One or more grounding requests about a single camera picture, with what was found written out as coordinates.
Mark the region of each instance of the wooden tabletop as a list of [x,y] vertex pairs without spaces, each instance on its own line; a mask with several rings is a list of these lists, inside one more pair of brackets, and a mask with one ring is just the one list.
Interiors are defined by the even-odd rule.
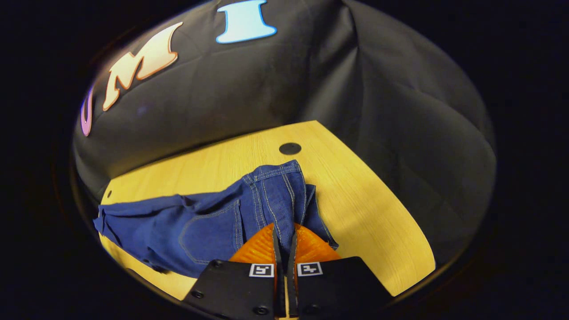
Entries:
[[[298,143],[300,153],[279,152],[288,142]],[[435,269],[427,239],[409,212],[354,152],[317,121],[247,134],[138,168],[112,179],[101,204],[222,191],[258,166],[292,159],[300,163],[306,183],[316,185],[320,215],[340,245],[341,257],[360,256],[393,296]],[[119,264],[179,300],[196,281],[174,272],[158,273],[100,238]]]

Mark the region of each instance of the blue denim jeans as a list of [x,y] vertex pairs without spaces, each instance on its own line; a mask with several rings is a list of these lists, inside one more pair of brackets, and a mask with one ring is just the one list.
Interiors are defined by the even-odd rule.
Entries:
[[294,223],[338,247],[320,218],[316,187],[305,184],[296,160],[260,166],[222,192],[101,205],[94,219],[102,235],[144,264],[189,277],[198,277],[211,260],[230,259],[270,223],[283,257],[290,253]]

